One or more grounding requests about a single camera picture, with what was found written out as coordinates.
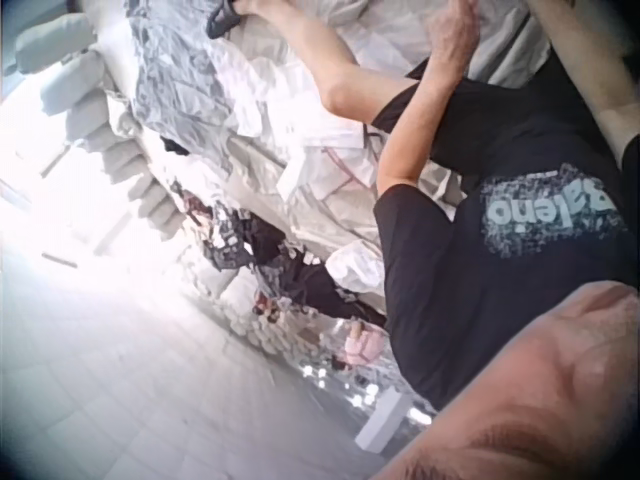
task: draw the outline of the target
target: black t-shirt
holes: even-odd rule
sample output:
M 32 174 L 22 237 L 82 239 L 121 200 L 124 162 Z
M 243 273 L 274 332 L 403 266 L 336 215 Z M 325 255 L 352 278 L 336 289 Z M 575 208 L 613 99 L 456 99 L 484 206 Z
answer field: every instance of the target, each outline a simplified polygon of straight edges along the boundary
M 637 288 L 639 149 L 636 137 L 621 177 L 577 136 L 516 137 L 453 222 L 407 185 L 380 198 L 387 329 L 417 393 L 442 409 L 527 324 L 586 283 Z

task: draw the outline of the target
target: white bag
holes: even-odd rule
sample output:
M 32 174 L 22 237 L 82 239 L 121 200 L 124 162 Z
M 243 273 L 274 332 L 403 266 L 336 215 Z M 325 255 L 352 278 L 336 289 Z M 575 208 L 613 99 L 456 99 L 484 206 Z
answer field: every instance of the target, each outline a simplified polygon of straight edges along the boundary
M 167 196 L 160 205 L 153 209 L 153 212 L 149 215 L 147 223 L 151 228 L 157 230 L 159 227 L 169 221 L 171 215 L 177 210 L 176 204 L 170 196 Z
M 142 197 L 144 192 L 151 186 L 151 183 L 153 183 L 153 180 L 154 176 L 149 170 L 133 177 L 127 184 L 127 197 L 129 201 L 133 202 Z
M 158 229 L 161 233 L 160 239 L 163 242 L 166 242 L 167 240 L 171 240 L 173 237 L 175 237 L 176 233 L 178 233 L 178 230 L 180 230 L 180 227 L 182 227 L 184 220 L 185 216 L 182 213 L 174 213 L 169 221 Z
M 131 211 L 138 218 L 148 217 L 167 196 L 167 191 L 159 183 L 154 183 L 140 200 L 131 202 Z
M 87 138 L 82 140 L 78 144 L 78 147 L 82 148 L 87 153 L 102 153 L 121 141 L 122 139 L 111 131 L 109 124 L 105 123 L 96 131 L 90 133 Z
M 89 18 L 69 13 L 31 27 L 16 39 L 16 62 L 22 74 L 36 73 L 96 41 Z
M 141 154 L 142 150 L 135 140 L 118 143 L 102 154 L 103 171 L 108 174 L 115 173 L 129 163 L 132 158 Z
M 97 87 L 103 76 L 104 61 L 98 52 L 91 50 L 74 58 L 40 88 L 42 111 L 57 115 L 69 110 Z
M 109 176 L 111 177 L 111 184 L 115 185 L 116 183 L 124 182 L 129 180 L 131 177 L 135 177 L 136 175 L 140 175 L 141 173 L 148 171 L 149 167 L 147 166 L 147 161 L 142 155 L 138 155 L 120 170 Z
M 135 138 L 142 133 L 142 127 L 131 113 L 129 100 L 116 92 L 107 92 L 109 105 L 109 124 L 122 138 Z
M 220 295 L 220 302 L 239 317 L 249 315 L 255 305 L 258 280 L 247 267 L 242 267 L 238 276 Z
M 107 96 L 102 90 L 94 90 L 67 112 L 67 140 L 75 142 L 85 138 L 108 120 Z
M 384 296 L 382 254 L 364 240 L 351 242 L 337 250 L 327 260 L 326 267 L 342 288 Z
M 198 280 L 209 289 L 213 298 L 219 298 L 238 275 L 237 270 L 217 270 L 204 257 L 200 257 L 193 271 Z

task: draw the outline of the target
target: pillow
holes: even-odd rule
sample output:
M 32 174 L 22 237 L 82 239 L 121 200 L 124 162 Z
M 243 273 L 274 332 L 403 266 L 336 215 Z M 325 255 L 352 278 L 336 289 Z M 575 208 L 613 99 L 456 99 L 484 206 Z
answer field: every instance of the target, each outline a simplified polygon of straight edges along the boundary
M 84 13 L 62 15 L 28 28 L 16 39 L 16 63 L 22 74 L 37 73 L 96 41 Z

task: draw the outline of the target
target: white floor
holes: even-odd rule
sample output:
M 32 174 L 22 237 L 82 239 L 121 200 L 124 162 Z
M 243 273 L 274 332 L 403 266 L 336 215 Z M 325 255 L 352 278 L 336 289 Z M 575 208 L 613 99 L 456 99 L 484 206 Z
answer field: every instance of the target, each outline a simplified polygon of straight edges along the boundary
M 2 245 L 0 447 L 29 478 L 361 479 L 384 464 L 337 403 L 184 298 L 25 246 Z

